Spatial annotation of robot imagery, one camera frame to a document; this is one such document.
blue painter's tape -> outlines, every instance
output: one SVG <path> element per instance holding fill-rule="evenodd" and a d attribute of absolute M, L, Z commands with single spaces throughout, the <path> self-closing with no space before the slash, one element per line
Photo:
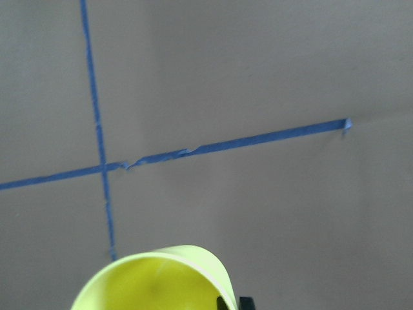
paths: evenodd
<path fill-rule="evenodd" d="M 151 156 L 145 156 L 135 163 L 129 165 L 127 162 L 124 163 L 113 163 L 111 165 L 118 165 L 118 167 L 125 168 L 126 170 L 132 167 L 142 166 L 149 163 L 159 163 L 162 161 L 176 160 L 179 158 L 207 154 L 212 152 L 220 152 L 223 150 L 236 149 L 239 147 L 247 147 L 251 145 L 268 143 L 273 141 L 285 140 L 290 138 L 296 138 L 300 136 L 308 136 L 310 134 L 318 134 L 321 132 L 332 131 L 332 130 L 349 130 L 351 127 L 351 120 L 347 119 L 337 119 L 335 121 L 328 121 L 326 123 L 319 123 L 304 127 L 298 127 L 293 129 L 281 130 L 270 132 L 268 134 L 260 134 L 257 136 L 240 138 L 230 141 L 224 141 L 219 143 L 213 143 L 208 145 L 202 145 L 195 150 L 181 149 L 172 152 L 156 154 Z"/>
<path fill-rule="evenodd" d="M 246 147 L 249 145 L 255 145 L 255 144 L 260 144 L 260 143 L 268 143 L 268 142 L 273 142 L 277 140 L 285 140 L 289 138 L 306 136 L 309 134 L 317 134 L 321 132 L 327 132 L 327 131 L 333 131 L 333 130 L 339 130 L 339 129 L 348 131 L 351 128 L 351 126 L 352 126 L 351 119 L 349 118 L 338 119 L 336 121 L 329 121 L 326 123 L 298 127 L 298 128 L 287 129 L 287 130 L 282 130 L 282 131 L 275 131 L 275 132 L 270 132 L 268 134 L 260 134 L 258 136 L 252 136 L 252 137 L 235 139 L 235 140 L 230 140 L 230 141 L 225 141 L 225 142 L 213 143 L 209 145 L 203 145 L 203 146 L 198 147 L 195 150 L 181 149 L 181 150 L 175 150 L 172 152 L 145 156 L 145 157 L 142 157 L 140 160 L 137 160 L 132 165 L 129 165 L 127 162 L 107 163 L 105 165 L 105 170 L 106 170 L 106 173 L 109 171 L 117 170 L 117 169 L 128 170 L 128 169 L 131 169 L 132 167 L 142 166 L 142 165 L 149 164 L 149 163 L 159 163 L 162 161 L 176 160 L 179 158 L 184 158 L 184 157 L 189 157 L 189 156 L 195 156 L 195 155 L 206 154 L 206 153 L 211 153 L 211 152 L 219 152 L 223 150 L 235 149 L 238 147 Z M 30 179 L 25 179 L 25 180 L 1 183 L 0 191 L 5 190 L 5 189 L 13 189 L 16 187 L 23 187 L 23 186 L 46 183 L 46 182 L 51 182 L 51 181 L 76 178 L 80 176 L 87 176 L 89 174 L 95 174 L 95 173 L 102 173 L 101 165 L 84 168 L 84 169 L 61 172 L 61 173 L 53 174 L 51 176 L 40 176 L 40 177 L 30 178 Z"/>
<path fill-rule="evenodd" d="M 93 62 L 92 42 L 90 40 L 89 20 L 88 20 L 88 10 L 87 10 L 86 0 L 80 0 L 80 7 L 81 7 L 81 15 L 82 15 L 83 33 L 85 35 L 85 43 L 86 43 L 86 60 L 88 64 L 90 95 L 92 97 L 92 104 L 93 104 L 93 110 L 94 110 L 94 116 L 95 116 L 97 146 L 99 149 L 99 159 L 100 159 L 100 166 L 101 166 L 103 192 L 105 194 L 105 201 L 106 201 L 105 209 L 106 209 L 106 220 L 108 224 L 109 242 L 110 242 L 110 255 L 112 257 L 112 260 L 116 260 L 117 254 L 116 254 L 116 248 L 115 248 L 114 221 L 112 217 L 110 187 L 109 187 L 109 180 L 108 180 L 108 171 L 106 168 L 105 144 L 103 140 L 101 115 L 99 111 L 99 97 L 97 95 L 97 83 L 96 83 L 95 69 L 94 69 L 94 62 Z"/>
<path fill-rule="evenodd" d="M 3 191 L 5 189 L 14 189 L 16 187 L 23 187 L 23 186 L 40 184 L 40 183 L 71 179 L 71 178 L 76 178 L 79 176 L 87 176 L 89 174 L 101 173 L 101 170 L 102 170 L 101 166 L 94 166 L 94 167 L 89 167 L 89 168 L 84 168 L 84 169 L 60 172 L 60 173 L 52 174 L 50 176 L 38 176 L 36 178 L 11 181 L 11 182 L 0 184 L 0 191 Z"/>

yellow-green plastic cup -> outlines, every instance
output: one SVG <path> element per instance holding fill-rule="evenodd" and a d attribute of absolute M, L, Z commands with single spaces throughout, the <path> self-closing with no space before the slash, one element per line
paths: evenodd
<path fill-rule="evenodd" d="M 178 245 L 124 257 L 100 270 L 72 310 L 237 310 L 224 265 L 208 250 Z"/>

gray wall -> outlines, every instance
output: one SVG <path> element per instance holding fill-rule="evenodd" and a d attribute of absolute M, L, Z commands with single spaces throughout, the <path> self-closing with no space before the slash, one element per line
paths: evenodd
<path fill-rule="evenodd" d="M 413 309 L 413 2 L 90 1 L 120 256 L 216 253 L 264 309 Z M 0 182 L 97 165 L 77 1 L 0 3 Z M 0 307 L 69 309 L 110 262 L 99 175 L 0 192 Z"/>

yellow object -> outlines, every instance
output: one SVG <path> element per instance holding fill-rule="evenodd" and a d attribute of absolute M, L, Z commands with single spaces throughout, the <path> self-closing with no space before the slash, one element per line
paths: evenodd
<path fill-rule="evenodd" d="M 178 245 L 135 254 L 99 271 L 72 310 L 237 310 L 227 270 L 211 252 Z"/>

black object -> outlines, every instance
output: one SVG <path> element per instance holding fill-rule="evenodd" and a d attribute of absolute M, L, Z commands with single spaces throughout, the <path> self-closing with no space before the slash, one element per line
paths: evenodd
<path fill-rule="evenodd" d="M 252 297 L 239 297 L 239 310 L 256 310 Z M 228 310 L 227 304 L 220 296 L 217 298 L 217 310 Z"/>
<path fill-rule="evenodd" d="M 256 310 L 252 297 L 239 297 L 239 310 Z"/>

